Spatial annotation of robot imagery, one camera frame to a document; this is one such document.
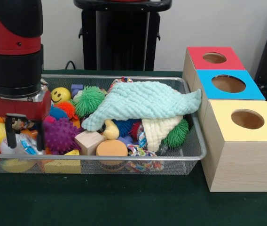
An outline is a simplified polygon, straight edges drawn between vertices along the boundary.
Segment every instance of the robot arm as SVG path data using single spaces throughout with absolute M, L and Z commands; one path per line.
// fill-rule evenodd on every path
M 51 106 L 41 90 L 43 48 L 41 0 L 0 0 L 0 117 L 6 118 L 8 145 L 16 147 L 12 118 L 38 125 L 37 145 L 45 149 L 42 121 Z

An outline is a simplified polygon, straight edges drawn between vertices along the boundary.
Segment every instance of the wooden cube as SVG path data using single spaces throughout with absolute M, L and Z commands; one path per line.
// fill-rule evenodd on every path
M 267 102 L 209 100 L 202 160 L 211 192 L 267 192 Z
M 75 142 L 81 147 L 80 155 L 96 155 L 97 146 L 105 138 L 98 132 L 84 131 L 75 137 Z
M 197 70 L 192 91 L 201 89 L 202 103 L 197 111 L 203 125 L 208 99 L 265 100 L 246 70 Z
M 193 89 L 196 70 L 245 70 L 231 47 L 188 47 L 183 79 Z

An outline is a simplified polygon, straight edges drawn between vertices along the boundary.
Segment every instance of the black stand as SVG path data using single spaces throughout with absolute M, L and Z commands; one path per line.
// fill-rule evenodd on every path
M 83 52 L 86 70 L 153 71 L 159 11 L 172 0 L 110 2 L 74 0 L 82 8 Z

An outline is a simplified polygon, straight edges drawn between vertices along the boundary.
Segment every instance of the teal washcloth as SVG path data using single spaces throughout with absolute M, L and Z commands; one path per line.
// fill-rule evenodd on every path
M 101 129 L 106 119 L 166 119 L 194 113 L 201 90 L 181 94 L 157 81 L 116 83 L 98 109 L 82 123 L 88 131 Z

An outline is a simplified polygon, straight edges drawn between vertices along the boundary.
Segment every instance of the wire basket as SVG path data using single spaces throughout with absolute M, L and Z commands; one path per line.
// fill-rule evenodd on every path
M 71 88 L 72 84 L 98 86 L 108 90 L 116 76 L 43 75 L 49 89 Z M 180 93 L 189 93 L 186 82 L 172 77 L 131 77 L 134 81 L 159 81 Z M 203 134 L 196 114 L 189 122 L 186 141 L 177 148 L 165 147 L 157 157 L 75 156 L 0 154 L 0 173 L 155 174 L 188 175 L 206 155 Z

